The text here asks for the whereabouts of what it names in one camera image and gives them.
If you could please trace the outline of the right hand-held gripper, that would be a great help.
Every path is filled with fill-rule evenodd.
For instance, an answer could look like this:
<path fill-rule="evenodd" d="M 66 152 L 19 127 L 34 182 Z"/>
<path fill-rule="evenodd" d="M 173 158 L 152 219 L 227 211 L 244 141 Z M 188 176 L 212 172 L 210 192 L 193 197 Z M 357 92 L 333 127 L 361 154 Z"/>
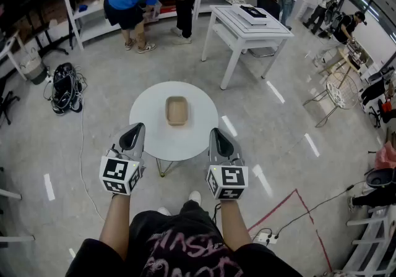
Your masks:
<path fill-rule="evenodd" d="M 206 181 L 217 200 L 238 200 L 248 187 L 249 168 L 245 165 L 239 143 L 220 128 L 213 128 L 209 138 L 209 167 Z"/>

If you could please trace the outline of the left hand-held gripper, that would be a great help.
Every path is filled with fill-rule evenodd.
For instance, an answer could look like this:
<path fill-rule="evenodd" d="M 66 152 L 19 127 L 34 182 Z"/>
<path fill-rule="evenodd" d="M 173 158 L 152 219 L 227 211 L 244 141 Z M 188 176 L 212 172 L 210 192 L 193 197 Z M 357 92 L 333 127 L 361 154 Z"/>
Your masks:
<path fill-rule="evenodd" d="M 99 177 L 112 194 L 130 195 L 144 172 L 142 154 L 145 125 L 135 123 L 122 128 L 101 158 Z"/>

